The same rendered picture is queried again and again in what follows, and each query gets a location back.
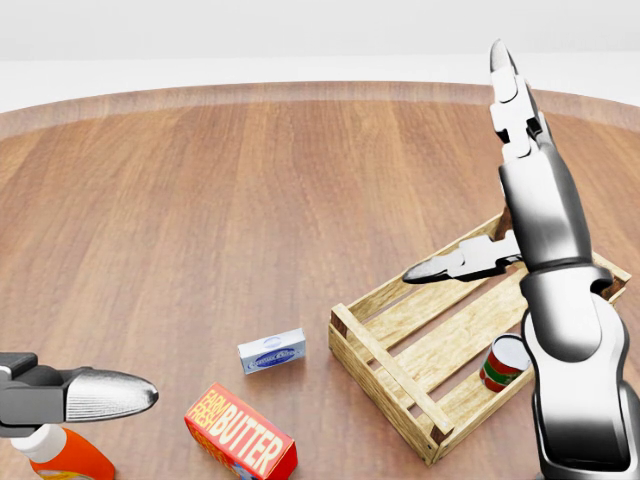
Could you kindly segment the wooden slat tray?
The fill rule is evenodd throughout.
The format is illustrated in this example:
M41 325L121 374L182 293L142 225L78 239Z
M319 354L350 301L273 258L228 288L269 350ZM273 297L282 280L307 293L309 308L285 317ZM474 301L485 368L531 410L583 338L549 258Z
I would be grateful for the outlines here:
M613 307L629 274L599 255L612 283L600 296ZM332 309L329 346L397 431L427 464L444 457L498 408L536 380L533 362L501 392L479 372L493 340L522 335L528 308L516 264L494 278L411 285L398 275Z

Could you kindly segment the orange bottle with white cap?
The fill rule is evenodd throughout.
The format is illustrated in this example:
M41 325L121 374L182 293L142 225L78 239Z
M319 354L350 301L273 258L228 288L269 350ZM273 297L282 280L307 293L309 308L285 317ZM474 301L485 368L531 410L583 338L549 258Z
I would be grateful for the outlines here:
M46 424L23 438L11 438L43 480L114 480L115 466L92 443L57 424Z

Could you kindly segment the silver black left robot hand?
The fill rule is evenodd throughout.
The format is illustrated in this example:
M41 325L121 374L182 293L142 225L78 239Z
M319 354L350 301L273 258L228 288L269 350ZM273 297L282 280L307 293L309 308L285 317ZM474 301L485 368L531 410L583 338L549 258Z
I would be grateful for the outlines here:
M144 378L83 366L58 370L32 352L0 352L0 438L25 438L46 424L117 419L151 408Z

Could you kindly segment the red butter box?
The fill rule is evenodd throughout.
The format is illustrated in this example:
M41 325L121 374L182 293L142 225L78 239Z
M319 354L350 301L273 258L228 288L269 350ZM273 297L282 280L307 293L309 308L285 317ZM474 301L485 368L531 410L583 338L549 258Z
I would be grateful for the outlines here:
M184 421L196 442L241 480L289 480L298 465L294 439L219 383Z

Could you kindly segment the red green tomato sauce tin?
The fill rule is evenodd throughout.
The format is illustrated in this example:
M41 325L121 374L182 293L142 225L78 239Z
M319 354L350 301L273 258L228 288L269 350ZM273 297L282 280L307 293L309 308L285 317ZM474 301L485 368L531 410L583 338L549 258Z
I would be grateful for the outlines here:
M496 337L488 350L479 376L486 388L501 392L531 365L523 339L513 333Z

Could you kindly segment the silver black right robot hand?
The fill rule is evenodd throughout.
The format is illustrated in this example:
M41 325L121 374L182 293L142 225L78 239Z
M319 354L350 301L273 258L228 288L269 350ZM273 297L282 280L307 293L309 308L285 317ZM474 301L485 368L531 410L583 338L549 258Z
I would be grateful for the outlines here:
M501 240L476 236L448 254L409 268L402 276L406 283L487 278L504 273L516 261L535 272L592 259L576 184L502 40L491 47L490 76L494 91L490 114L503 143L499 176L512 226Z

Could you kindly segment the white blue small box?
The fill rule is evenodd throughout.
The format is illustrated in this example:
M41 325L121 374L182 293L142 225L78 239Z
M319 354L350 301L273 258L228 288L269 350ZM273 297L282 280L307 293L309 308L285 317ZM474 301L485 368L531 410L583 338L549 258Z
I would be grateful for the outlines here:
M302 328L264 337L238 346L246 375L301 359L306 354L306 337Z

